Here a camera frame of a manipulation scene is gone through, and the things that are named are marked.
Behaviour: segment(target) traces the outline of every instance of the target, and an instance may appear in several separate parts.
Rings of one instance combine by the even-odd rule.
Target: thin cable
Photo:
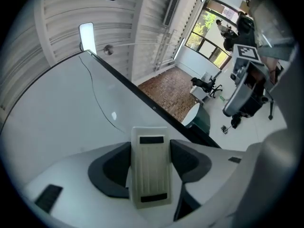
[[[94,84],[93,84],[92,74],[91,74],[90,70],[87,68],[87,66],[86,66],[86,65],[83,63],[83,61],[81,60],[81,57],[80,57],[80,56],[78,56],[78,57],[79,57],[81,63],[86,67],[87,71],[88,71],[89,74],[90,74],[91,82],[92,82],[93,94],[94,94],[95,100],[96,100],[96,102],[97,102],[97,104],[98,104],[98,106],[99,106],[101,112],[103,113],[104,117],[106,118],[106,120],[108,120],[108,122],[109,122],[114,128],[116,128],[117,130],[121,131],[122,133],[125,133],[124,131],[122,131],[122,130],[120,130],[118,127],[116,127],[116,126],[115,126],[115,125],[106,117],[106,115],[105,115],[104,111],[102,110],[102,108],[101,108],[101,106],[100,106],[100,104],[99,104],[99,102],[98,102],[98,100],[97,100],[97,97],[96,97],[96,95],[95,95],[95,90],[94,90]]]

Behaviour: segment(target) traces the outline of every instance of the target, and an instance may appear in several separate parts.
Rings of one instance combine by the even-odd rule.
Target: window
[[[235,24],[238,11],[218,0],[206,0],[185,45],[222,69],[231,55],[224,49],[224,38],[216,24],[218,19],[223,26],[228,25],[235,33],[238,32]]]

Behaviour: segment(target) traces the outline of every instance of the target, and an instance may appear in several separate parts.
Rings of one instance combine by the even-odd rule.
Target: black vent grille
[[[175,8],[177,6],[177,3],[178,3],[179,0],[172,0],[172,3],[170,5],[170,8],[169,8],[169,12],[168,12],[168,15],[167,15],[167,18],[164,22],[164,25],[170,25],[170,22],[172,20],[172,17],[173,17],[173,14],[174,14],[174,11],[175,11]]]

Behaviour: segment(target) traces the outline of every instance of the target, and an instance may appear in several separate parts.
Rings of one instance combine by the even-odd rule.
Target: white plastic object
[[[141,138],[163,139],[143,143]],[[131,133],[131,199],[136,208],[171,203],[171,154],[167,127],[134,127]]]

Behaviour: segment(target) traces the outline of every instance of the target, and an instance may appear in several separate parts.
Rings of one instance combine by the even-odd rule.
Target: white tabletop
[[[190,111],[187,113],[187,115],[185,116],[184,120],[181,122],[181,124],[183,124],[184,126],[187,126],[189,123],[191,123],[191,121],[195,118],[195,116],[197,115],[199,108],[200,108],[200,103],[195,104]]]

